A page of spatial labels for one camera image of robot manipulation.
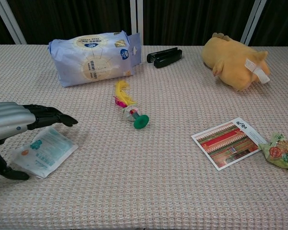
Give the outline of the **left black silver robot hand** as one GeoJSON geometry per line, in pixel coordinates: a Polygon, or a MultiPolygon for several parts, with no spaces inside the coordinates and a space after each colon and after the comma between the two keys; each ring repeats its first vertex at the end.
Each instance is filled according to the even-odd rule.
{"type": "MultiPolygon", "coordinates": [[[[67,127],[76,125],[78,121],[54,107],[37,104],[21,105],[16,102],[0,102],[0,145],[5,140],[28,130],[48,127],[62,123],[67,127]]],[[[29,175],[12,169],[0,155],[0,175],[17,181],[26,181],[29,175]]]]}

